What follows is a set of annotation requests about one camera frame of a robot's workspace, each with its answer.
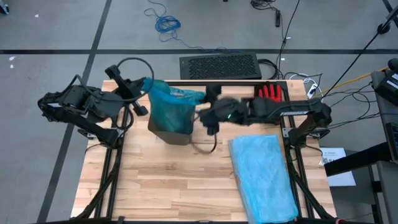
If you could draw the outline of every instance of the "yellow cable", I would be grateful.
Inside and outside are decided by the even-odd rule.
[[[384,68],[382,68],[382,69],[379,69],[378,71],[379,71],[379,72],[382,72],[382,71],[384,71],[384,70],[387,69],[387,68],[388,68],[388,67],[384,67]],[[370,75],[371,75],[371,73],[365,74],[365,75],[361,75],[360,77],[356,77],[356,78],[354,78],[354,79],[352,79],[352,80],[348,80],[348,81],[345,81],[345,82],[343,82],[343,83],[340,83],[340,84],[336,85],[336,86],[333,87],[333,88],[330,88],[330,89],[327,89],[327,90],[323,90],[321,93],[326,93],[327,91],[329,91],[329,90],[331,90],[331,89],[338,88],[338,87],[341,87],[341,86],[343,86],[343,85],[356,82],[356,81],[361,80],[361,79],[363,79],[363,78],[366,78],[366,77],[368,77],[368,76],[370,76]]]

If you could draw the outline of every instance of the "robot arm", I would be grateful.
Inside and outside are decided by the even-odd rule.
[[[220,130],[219,122],[245,126],[254,123],[277,124],[283,116],[308,115],[298,128],[289,131],[290,144],[301,145],[315,128],[325,128],[331,123],[331,109],[319,99],[287,102],[261,97],[242,98],[241,101],[235,98],[217,100],[216,96],[220,93],[219,85],[206,87],[206,102],[211,103],[211,107],[201,110],[199,118],[208,129],[208,135],[214,135]]]
[[[138,102],[130,100],[140,97],[143,78],[123,80],[116,65],[110,66],[105,72],[118,84],[113,92],[101,91],[92,86],[73,85],[76,79],[82,82],[80,76],[76,75],[62,92],[47,93],[37,104],[48,121],[74,124],[81,128],[78,132],[82,135],[88,138],[94,135],[102,145],[114,149],[119,147],[119,137],[125,130],[106,129],[96,123],[107,118],[116,122],[120,109],[128,104],[133,105],[138,116],[146,115],[148,111]]]

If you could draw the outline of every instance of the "white paper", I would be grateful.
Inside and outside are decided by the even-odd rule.
[[[340,159],[342,157],[346,157],[346,152],[343,148],[329,148],[322,147],[323,156],[321,163],[328,163],[334,161],[336,159]],[[343,187],[343,186],[355,186],[355,180],[353,177],[353,173],[351,171],[333,175],[328,177],[329,186],[330,187]]]

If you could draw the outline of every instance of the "wooden table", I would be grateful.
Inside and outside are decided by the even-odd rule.
[[[290,100],[307,98],[302,81],[289,80],[287,84]],[[113,81],[103,83],[104,91],[112,91],[116,87]],[[179,88],[205,90],[204,86],[179,86]],[[253,94],[252,86],[222,88],[222,96],[244,97]],[[141,98],[139,103],[150,110],[148,97]],[[200,105],[200,107],[209,107],[209,105]],[[164,143],[148,131],[148,119],[149,115],[141,117],[134,115],[134,124],[126,133],[113,219],[125,216],[126,220],[245,221],[246,215],[236,188],[228,140],[244,134],[276,134],[279,135],[284,155],[280,127],[273,124],[243,127],[220,123],[218,146],[214,153],[204,155],[194,150],[191,145],[173,146]],[[298,126],[304,119],[305,116],[295,116],[295,124]],[[111,122],[105,121],[101,125],[110,127]],[[202,149],[210,150],[213,146],[213,136],[207,136],[206,129],[199,122],[194,125],[192,139]],[[97,143],[98,141],[90,141],[88,147]],[[307,144],[319,147],[318,141],[314,139],[308,139]],[[98,190],[105,151],[105,148],[97,146],[86,153],[72,217],[83,211]],[[326,211],[335,216],[325,169],[319,165],[320,153],[314,149],[304,148],[302,157],[309,189]],[[301,211],[303,217],[306,217],[303,195],[300,188],[298,186],[297,188]],[[108,194],[109,192],[104,196],[102,216],[105,216]]]

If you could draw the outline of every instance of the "bag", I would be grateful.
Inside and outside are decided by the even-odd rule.
[[[144,80],[142,90],[147,91],[150,79]],[[201,104],[205,94],[200,91],[170,87],[163,80],[154,80],[148,92],[150,118],[158,131],[191,134],[195,106]]]
[[[286,223],[297,217],[278,136],[241,136],[229,142],[229,151],[250,224]]]

